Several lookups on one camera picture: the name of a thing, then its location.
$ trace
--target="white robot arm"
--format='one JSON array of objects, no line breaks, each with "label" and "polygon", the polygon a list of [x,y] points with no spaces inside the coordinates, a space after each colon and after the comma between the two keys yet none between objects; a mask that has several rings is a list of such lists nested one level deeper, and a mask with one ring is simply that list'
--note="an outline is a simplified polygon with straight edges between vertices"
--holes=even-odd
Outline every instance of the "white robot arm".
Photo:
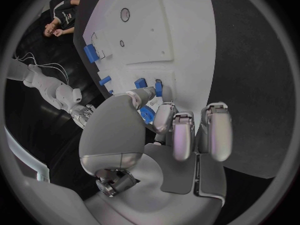
[{"label": "white robot arm", "polygon": [[95,107],[90,104],[79,104],[82,100],[79,88],[73,89],[55,77],[45,76],[37,65],[26,65],[12,58],[7,78],[23,81],[25,86],[38,89],[43,99],[55,108],[71,114],[74,122],[82,129],[95,111]]}]

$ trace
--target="cable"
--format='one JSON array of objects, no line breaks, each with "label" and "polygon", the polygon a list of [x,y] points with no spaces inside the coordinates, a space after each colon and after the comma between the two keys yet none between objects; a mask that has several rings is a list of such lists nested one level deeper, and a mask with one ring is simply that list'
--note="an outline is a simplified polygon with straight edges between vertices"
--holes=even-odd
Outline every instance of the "cable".
[{"label": "cable", "polygon": [[[59,70],[59,71],[62,73],[62,75],[64,76],[67,85],[69,85],[70,81],[69,81],[68,74],[67,74],[66,70],[64,69],[64,67],[63,67],[62,65],[60,65],[60,64],[58,64],[58,63],[55,63],[55,62],[39,65],[39,64],[37,64],[37,61],[36,61],[36,59],[35,59],[35,56],[32,54],[32,52],[27,52],[22,58],[19,58],[19,57],[17,56],[17,54],[16,54],[16,51],[15,51],[15,52],[14,52],[14,56],[15,56],[15,58],[16,58],[17,60],[19,60],[19,61],[21,61],[21,62],[23,62],[23,61],[25,61],[25,60],[27,60],[27,59],[33,59],[34,64],[35,64],[36,66],[38,66],[38,67],[52,68],[52,69],[57,69],[57,70]],[[63,69],[64,73],[63,73],[62,70],[60,70],[59,68],[57,68],[57,67],[55,67],[55,66],[48,66],[48,65],[52,65],[52,64],[60,66],[60,67]]]}]

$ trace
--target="person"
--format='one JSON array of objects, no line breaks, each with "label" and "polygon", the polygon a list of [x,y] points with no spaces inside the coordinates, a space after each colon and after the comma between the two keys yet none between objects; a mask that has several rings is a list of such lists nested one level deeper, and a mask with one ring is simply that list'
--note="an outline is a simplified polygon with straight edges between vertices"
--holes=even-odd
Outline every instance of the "person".
[{"label": "person", "polygon": [[74,33],[77,6],[80,0],[64,0],[53,9],[53,21],[45,26],[43,35],[59,37]]}]

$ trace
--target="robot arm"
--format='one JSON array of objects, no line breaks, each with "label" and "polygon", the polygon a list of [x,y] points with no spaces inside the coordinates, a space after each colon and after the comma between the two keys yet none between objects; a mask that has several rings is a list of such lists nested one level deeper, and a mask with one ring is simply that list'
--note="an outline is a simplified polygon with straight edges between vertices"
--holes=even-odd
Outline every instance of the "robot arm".
[{"label": "robot arm", "polygon": [[92,105],[79,104],[82,100],[79,88],[73,89],[55,77],[45,76],[37,65],[26,65],[12,58],[7,78],[23,81],[25,86],[38,89],[43,99],[56,109],[71,114],[74,122],[82,129],[95,111]]}]

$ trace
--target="white robot forearm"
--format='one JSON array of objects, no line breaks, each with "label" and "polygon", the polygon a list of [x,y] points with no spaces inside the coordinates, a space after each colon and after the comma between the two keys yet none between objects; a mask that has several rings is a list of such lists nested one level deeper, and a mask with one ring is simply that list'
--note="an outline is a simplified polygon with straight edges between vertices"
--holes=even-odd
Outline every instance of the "white robot forearm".
[{"label": "white robot forearm", "polygon": [[82,100],[79,88],[73,89],[55,77],[45,76],[37,65],[26,65],[12,58],[7,78],[23,81],[25,86],[38,89],[43,99],[55,108],[71,114],[75,123],[82,129],[95,110],[92,105],[79,104]]}]

